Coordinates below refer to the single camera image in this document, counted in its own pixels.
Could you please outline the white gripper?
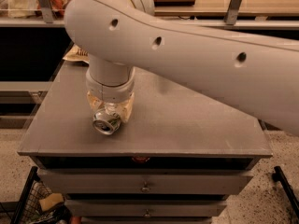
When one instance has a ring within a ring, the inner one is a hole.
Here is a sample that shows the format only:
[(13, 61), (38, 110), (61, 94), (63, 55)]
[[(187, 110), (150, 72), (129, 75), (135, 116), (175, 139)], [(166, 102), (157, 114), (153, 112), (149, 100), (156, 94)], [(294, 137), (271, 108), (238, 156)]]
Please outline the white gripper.
[(117, 104), (116, 112), (123, 123), (127, 123), (133, 111), (135, 99), (135, 70), (129, 76), (129, 80), (119, 86), (101, 84), (92, 78), (90, 71), (86, 73), (87, 100), (93, 112), (104, 105), (104, 102)]

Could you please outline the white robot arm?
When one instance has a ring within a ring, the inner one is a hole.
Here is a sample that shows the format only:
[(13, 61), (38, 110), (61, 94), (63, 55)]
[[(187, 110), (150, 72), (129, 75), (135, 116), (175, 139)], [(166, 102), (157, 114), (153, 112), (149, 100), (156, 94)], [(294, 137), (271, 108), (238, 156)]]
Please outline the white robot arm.
[(71, 0), (64, 26), (89, 53), (88, 89), (102, 101), (128, 99), (139, 67), (299, 134), (294, 40), (161, 20), (153, 0)]

